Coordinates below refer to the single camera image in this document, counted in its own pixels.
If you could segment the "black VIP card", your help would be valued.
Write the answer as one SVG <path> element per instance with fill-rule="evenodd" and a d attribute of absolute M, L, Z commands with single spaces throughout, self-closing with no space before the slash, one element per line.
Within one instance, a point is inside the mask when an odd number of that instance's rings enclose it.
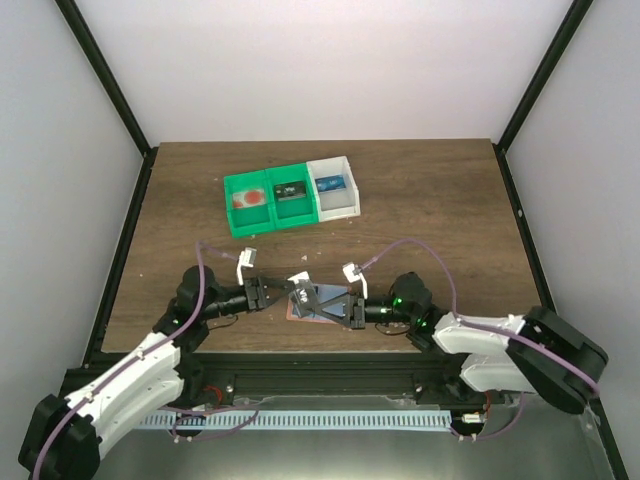
<path fill-rule="evenodd" d="M 315 286 L 307 271 L 302 271 L 288 278 L 293 284 L 292 300 L 300 308 L 311 309 L 318 303 Z"/>

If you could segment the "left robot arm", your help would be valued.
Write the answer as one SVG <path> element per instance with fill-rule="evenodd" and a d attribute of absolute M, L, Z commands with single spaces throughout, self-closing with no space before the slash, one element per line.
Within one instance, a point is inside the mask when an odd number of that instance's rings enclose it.
<path fill-rule="evenodd" d="M 185 271 L 164 315 L 141 343 L 98 378 L 35 407 L 18 461 L 33 479 L 90 479 L 112 447 L 153 411 L 204 392 L 192 353 L 209 334 L 208 321 L 266 309 L 293 284 L 257 276 L 219 284 L 213 271 Z"/>

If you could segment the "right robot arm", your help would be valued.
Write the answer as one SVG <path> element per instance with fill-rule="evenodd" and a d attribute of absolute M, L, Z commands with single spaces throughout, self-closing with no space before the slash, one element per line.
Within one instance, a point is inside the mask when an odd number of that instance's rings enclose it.
<path fill-rule="evenodd" d="M 397 277 L 383 296 L 346 291 L 325 301 L 307 273 L 291 280 L 290 299 L 301 316 L 321 316 L 351 330 L 401 323 L 419 350 L 460 357 L 460 368 L 444 378 L 445 393 L 455 402 L 478 392 L 520 392 L 581 414 L 599 394 L 606 352 L 546 307 L 504 317 L 458 315 L 435 305 L 414 272 Z"/>

